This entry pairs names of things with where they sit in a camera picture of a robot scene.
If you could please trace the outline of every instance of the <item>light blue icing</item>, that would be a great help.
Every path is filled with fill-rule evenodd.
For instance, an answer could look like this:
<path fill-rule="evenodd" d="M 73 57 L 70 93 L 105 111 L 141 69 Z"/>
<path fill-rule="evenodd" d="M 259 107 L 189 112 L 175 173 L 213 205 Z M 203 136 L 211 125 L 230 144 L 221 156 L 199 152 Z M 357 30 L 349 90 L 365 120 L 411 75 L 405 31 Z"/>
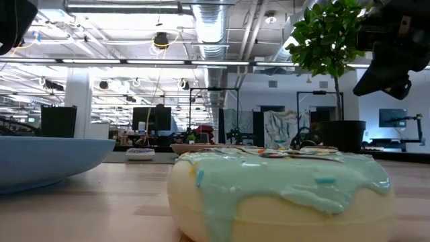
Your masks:
<path fill-rule="evenodd" d="M 365 155 L 332 153 L 285 159 L 263 158 L 245 151 L 256 152 L 222 148 L 179 158 L 195 167 L 211 242 L 230 241 L 237 206 L 252 196 L 279 196 L 327 214 L 341 214 L 360 188 L 380 195 L 390 191 L 387 173 Z"/>

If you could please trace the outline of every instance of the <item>black plant pot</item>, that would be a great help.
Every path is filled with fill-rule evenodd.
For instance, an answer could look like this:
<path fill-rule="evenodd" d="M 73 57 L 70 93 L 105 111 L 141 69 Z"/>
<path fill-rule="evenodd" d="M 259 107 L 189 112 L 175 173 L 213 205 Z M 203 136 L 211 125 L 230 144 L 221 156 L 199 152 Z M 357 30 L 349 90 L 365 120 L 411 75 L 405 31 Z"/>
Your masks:
<path fill-rule="evenodd" d="M 318 126 L 324 146 L 337 147 L 343 152 L 360 152 L 366 122 L 328 121 Z"/>

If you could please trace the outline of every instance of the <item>blue bowl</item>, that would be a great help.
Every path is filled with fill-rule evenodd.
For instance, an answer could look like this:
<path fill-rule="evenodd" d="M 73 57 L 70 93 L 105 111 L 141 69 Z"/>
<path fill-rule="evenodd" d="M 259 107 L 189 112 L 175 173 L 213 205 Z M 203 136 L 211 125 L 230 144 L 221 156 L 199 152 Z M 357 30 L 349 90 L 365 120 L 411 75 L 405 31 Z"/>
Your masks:
<path fill-rule="evenodd" d="M 0 194 L 39 188 L 88 171 L 114 140 L 0 136 Z"/>

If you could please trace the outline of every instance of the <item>computer monitor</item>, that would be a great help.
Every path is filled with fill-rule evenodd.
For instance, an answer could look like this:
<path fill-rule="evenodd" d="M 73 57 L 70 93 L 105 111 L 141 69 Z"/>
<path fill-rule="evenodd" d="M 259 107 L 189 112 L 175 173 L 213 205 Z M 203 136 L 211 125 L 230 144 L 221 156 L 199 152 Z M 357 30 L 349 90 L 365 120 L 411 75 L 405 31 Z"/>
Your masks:
<path fill-rule="evenodd" d="M 379 109 L 379 127 L 406 128 L 406 120 L 399 120 L 408 116 L 406 109 Z"/>
<path fill-rule="evenodd" d="M 171 108 L 153 107 L 149 114 L 149 130 L 171 129 Z M 133 130 L 139 129 L 139 122 L 145 122 L 148 118 L 149 108 L 133 108 Z"/>

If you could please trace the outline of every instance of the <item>tree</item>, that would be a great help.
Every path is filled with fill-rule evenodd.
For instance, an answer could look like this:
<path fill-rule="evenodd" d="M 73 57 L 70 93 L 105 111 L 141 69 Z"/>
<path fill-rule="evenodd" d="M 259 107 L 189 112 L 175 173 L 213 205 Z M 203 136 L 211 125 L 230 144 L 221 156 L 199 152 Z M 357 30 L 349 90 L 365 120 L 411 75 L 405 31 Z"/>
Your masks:
<path fill-rule="evenodd" d="M 329 0 L 327 6 L 316 4 L 306 8 L 304 19 L 294 24 L 292 33 L 298 43 L 290 44 L 287 50 L 292 62 L 309 70 L 312 76 L 331 75 L 335 80 L 338 117 L 342 119 L 339 77 L 347 70 L 347 64 L 364 52 L 355 47 L 362 18 L 358 17 L 362 7 L 355 0 Z"/>

